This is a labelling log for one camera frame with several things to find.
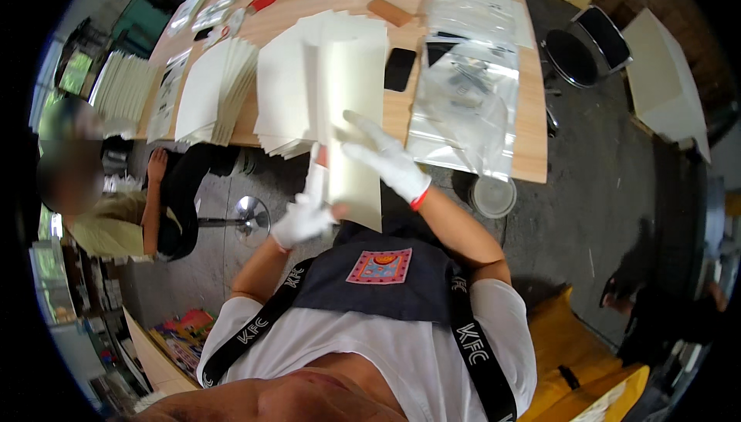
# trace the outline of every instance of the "yellow bag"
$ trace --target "yellow bag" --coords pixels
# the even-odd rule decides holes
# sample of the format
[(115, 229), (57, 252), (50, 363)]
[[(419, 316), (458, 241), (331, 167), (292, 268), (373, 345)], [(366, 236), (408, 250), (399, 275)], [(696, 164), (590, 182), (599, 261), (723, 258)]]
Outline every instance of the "yellow bag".
[[(531, 313), (538, 386), (530, 409), (517, 419), (521, 422), (573, 420), (599, 412), (604, 419), (589, 420), (622, 420), (645, 388), (648, 366), (637, 363), (624, 369), (623, 362), (574, 317), (571, 290), (564, 289)], [(559, 366), (574, 374), (579, 388), (571, 390)]]

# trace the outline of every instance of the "white cotton glove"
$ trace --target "white cotton glove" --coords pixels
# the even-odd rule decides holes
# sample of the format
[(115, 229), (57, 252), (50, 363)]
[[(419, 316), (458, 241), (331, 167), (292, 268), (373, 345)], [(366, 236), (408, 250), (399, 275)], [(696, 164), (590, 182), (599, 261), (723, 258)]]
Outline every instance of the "white cotton glove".
[(345, 120), (363, 131), (376, 144), (377, 152), (355, 143), (344, 143), (342, 151), (355, 160), (375, 169), (387, 186), (406, 200), (413, 209), (418, 209), (427, 194), (432, 178), (423, 173), (414, 163), (409, 152), (398, 140), (384, 133), (373, 121), (346, 110)]
[(296, 203), (286, 205), (288, 211), (271, 228), (271, 235), (284, 250), (316, 237), (337, 223), (332, 216), (332, 209), (322, 205), (322, 191), (328, 170), (316, 162), (319, 150), (320, 144), (314, 143), (304, 192), (296, 194)]

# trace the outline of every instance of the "short sleeve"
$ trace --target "short sleeve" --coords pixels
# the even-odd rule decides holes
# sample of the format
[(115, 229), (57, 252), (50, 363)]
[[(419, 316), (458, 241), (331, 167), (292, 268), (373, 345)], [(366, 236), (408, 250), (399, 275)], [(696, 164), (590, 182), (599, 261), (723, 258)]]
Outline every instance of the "short sleeve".
[(530, 407), (538, 380), (524, 301), (501, 280), (481, 279), (470, 288), (470, 303), (509, 381), (517, 415), (522, 415)]
[(85, 218), (75, 221), (72, 228), (72, 237), (89, 255), (144, 255), (144, 236), (139, 224), (112, 218)]
[(224, 303), (221, 312), (218, 314), (217, 322), (213, 325), (211, 332), (208, 333), (201, 352), (201, 361), (196, 369), (196, 376), (201, 386), (203, 386), (201, 373), (206, 361), (221, 345), (232, 338), (236, 331), (244, 327), (250, 319), (259, 313), (261, 308), (260, 303), (247, 297), (230, 298)]

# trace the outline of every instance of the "brown eraser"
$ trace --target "brown eraser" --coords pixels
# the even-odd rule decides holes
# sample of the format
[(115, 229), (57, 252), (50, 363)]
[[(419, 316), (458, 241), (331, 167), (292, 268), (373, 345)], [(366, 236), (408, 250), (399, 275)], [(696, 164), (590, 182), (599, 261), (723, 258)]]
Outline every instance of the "brown eraser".
[(384, 0), (373, 0), (368, 3), (368, 10), (390, 21), (397, 27), (403, 27), (409, 23), (413, 15), (405, 10), (401, 10), (392, 3)]

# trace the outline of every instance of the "neck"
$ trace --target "neck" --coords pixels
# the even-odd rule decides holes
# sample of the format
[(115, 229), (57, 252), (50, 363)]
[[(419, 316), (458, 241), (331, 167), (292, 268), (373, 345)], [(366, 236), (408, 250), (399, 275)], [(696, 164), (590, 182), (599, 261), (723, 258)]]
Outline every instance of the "neck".
[(381, 371), (360, 354), (329, 353), (310, 362), (306, 367), (319, 367), (344, 375), (354, 381), (375, 402), (381, 403), (405, 417), (404, 410), (383, 378)]

